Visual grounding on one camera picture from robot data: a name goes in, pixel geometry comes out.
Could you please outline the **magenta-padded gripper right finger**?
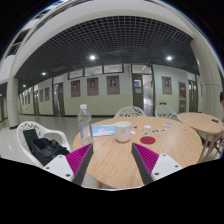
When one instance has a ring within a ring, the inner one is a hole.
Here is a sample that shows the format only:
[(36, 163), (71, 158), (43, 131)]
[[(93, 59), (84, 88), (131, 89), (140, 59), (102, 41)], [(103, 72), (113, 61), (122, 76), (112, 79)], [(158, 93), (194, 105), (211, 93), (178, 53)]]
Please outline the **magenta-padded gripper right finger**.
[(168, 154), (157, 154), (137, 143), (132, 144), (132, 155), (145, 185), (182, 169)]

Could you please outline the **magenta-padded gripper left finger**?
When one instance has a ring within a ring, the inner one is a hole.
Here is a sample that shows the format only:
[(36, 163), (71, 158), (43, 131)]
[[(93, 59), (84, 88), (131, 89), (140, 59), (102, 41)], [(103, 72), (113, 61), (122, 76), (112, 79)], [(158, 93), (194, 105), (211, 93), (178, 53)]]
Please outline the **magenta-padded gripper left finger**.
[(43, 170), (81, 186), (92, 155), (93, 145), (88, 144), (66, 156), (56, 156)]

